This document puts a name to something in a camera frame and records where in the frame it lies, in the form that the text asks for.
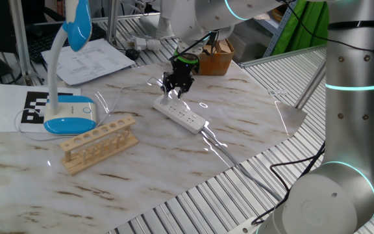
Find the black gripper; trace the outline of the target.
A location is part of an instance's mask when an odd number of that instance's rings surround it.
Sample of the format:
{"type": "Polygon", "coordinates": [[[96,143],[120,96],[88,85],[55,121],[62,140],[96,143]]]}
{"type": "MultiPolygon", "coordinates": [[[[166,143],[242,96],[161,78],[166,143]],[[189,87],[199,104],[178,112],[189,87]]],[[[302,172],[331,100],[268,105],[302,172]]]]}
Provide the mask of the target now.
{"type": "Polygon", "coordinates": [[[181,99],[184,92],[188,92],[194,82],[193,72],[199,71],[199,63],[187,63],[183,61],[172,61],[172,70],[163,74],[162,90],[166,98],[170,92],[179,87],[177,98],[181,99]]]}

